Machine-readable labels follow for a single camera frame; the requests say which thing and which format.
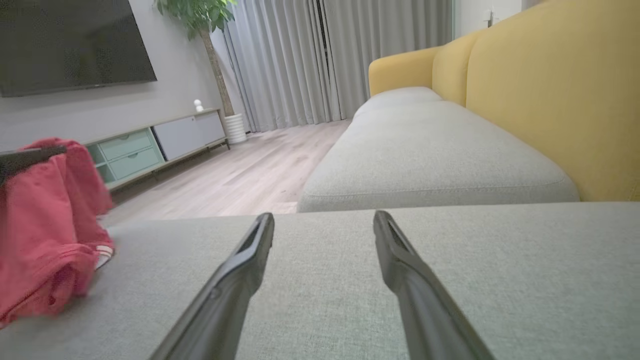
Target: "sofa armrest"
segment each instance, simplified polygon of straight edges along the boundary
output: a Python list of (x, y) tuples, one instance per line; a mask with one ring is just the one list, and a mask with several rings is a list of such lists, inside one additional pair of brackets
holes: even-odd
[(441, 48), (387, 56), (372, 62), (369, 66), (371, 96), (411, 86), (431, 88), (433, 59)]

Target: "gray curtain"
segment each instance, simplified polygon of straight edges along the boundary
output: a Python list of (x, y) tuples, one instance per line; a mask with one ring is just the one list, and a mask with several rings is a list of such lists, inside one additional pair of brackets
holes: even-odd
[(383, 56), (446, 44), (451, 0), (322, 0), (340, 115), (369, 98), (369, 64)]
[(316, 0), (239, 0), (229, 49), (252, 131), (331, 120)]
[(238, 0), (225, 40), (251, 130), (353, 117), (369, 64), (442, 45), (451, 0)]

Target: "gray fabric cushion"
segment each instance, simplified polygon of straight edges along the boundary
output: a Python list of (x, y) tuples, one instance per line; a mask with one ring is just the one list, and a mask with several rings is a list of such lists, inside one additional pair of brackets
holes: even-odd
[(299, 212), (579, 201), (554, 162), (448, 101), (353, 119), (305, 184)]
[(370, 111), (388, 108), (395, 108), (397, 111), (402, 111), (403, 106), (441, 100), (442, 98), (438, 94), (436, 94), (432, 89), (426, 87), (416, 86), (389, 90), (372, 96), (371, 99), (365, 102), (358, 109), (355, 115), (353, 115), (353, 118), (355, 119)]
[[(640, 203), (390, 212), (497, 359), (637, 357)], [(276, 216), (237, 359), (408, 359), (373, 213)], [(252, 221), (110, 229), (117, 253), (89, 295), (0, 331), (0, 358), (147, 358)]]

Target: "wall-mounted tv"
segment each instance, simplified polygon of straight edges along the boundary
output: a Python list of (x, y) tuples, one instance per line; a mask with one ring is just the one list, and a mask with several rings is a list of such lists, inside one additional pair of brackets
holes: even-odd
[(0, 0), (0, 95), (156, 81), (128, 0)]

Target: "tv stand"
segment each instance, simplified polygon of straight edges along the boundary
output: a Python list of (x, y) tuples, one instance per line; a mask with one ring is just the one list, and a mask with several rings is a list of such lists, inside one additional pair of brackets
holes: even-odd
[(85, 143), (109, 190), (154, 175), (219, 145), (230, 149), (219, 109), (139, 127)]

